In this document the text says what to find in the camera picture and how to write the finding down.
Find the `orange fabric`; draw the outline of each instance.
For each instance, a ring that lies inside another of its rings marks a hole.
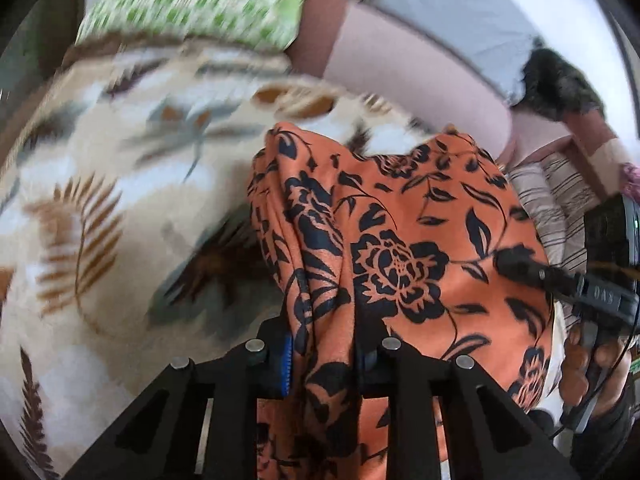
[[[424,355],[471,354],[525,410],[540,400],[552,309],[493,256],[546,257],[471,137],[451,129],[407,156],[367,158],[280,123],[248,192],[294,337],[292,393],[258,405],[260,478],[384,478],[388,403],[355,392],[356,309]],[[438,437],[444,460],[440,421]]]

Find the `green checkered pillow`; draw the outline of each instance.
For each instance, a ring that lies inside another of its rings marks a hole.
[[[304,0],[101,0],[78,39],[107,32],[213,36],[257,50],[287,48],[298,34]]]

